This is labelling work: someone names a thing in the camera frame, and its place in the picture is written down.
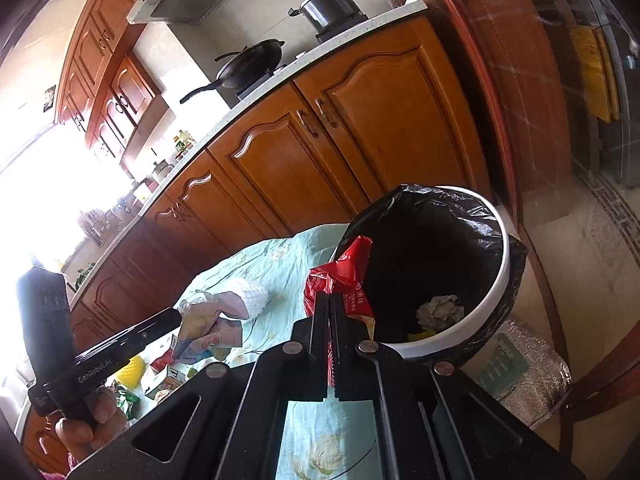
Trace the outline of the person's left hand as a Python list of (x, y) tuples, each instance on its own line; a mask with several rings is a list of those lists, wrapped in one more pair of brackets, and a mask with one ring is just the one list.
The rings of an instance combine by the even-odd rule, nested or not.
[(109, 388), (99, 388), (93, 404), (92, 417), (96, 426), (83, 420), (60, 418), (55, 426), (58, 438), (66, 450), (78, 462), (109, 444), (128, 427), (124, 412), (116, 405), (116, 398)]

